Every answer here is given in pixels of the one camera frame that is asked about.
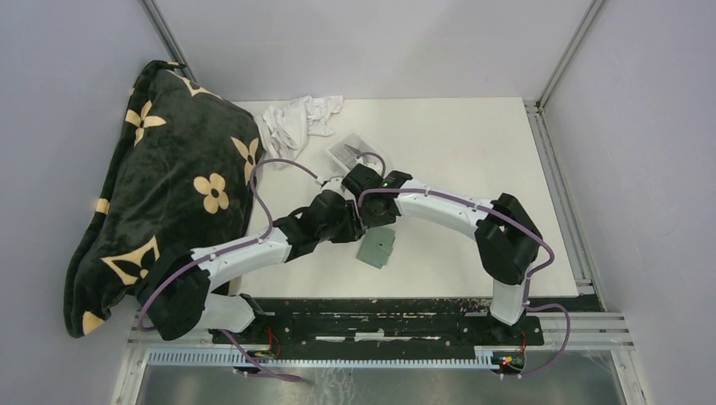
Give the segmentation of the clear plastic card box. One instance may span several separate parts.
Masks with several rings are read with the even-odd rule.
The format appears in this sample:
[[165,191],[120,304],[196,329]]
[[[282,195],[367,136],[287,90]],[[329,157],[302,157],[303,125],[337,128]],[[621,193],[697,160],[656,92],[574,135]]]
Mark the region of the clear plastic card box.
[[336,138],[325,149],[331,168],[340,175],[347,174],[356,164],[361,163],[381,171],[381,160],[373,156],[378,150],[361,135],[351,132]]

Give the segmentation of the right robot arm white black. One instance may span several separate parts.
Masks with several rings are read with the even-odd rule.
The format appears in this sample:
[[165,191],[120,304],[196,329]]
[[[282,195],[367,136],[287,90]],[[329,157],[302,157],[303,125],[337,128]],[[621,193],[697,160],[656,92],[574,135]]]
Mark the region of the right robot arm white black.
[[355,197],[366,228],[392,224],[399,217],[422,219],[470,238],[482,268],[492,278],[487,322],[490,338],[509,344],[522,331],[529,278],[540,250],[549,247],[520,201],[503,193],[497,199],[441,191],[394,170],[380,176],[356,165],[342,180]]

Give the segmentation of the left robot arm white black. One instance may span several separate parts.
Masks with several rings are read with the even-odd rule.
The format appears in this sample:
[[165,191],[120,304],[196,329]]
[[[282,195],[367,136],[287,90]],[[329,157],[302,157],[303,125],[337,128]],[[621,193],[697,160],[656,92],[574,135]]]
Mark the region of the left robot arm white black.
[[265,231],[217,246],[169,247],[140,284],[138,328],[166,341],[193,330],[234,332],[255,343],[266,330],[249,300],[216,294],[215,289],[247,273],[312,254],[323,242],[350,243],[364,235],[355,199],[323,190],[312,202],[279,218]]

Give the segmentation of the green leather card holder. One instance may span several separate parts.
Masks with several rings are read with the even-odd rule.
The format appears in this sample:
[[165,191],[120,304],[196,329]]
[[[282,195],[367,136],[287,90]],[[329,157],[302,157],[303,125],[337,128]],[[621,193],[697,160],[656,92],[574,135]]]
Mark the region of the green leather card holder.
[[371,267],[382,269],[393,253],[396,233],[392,228],[369,229],[361,240],[356,259]]

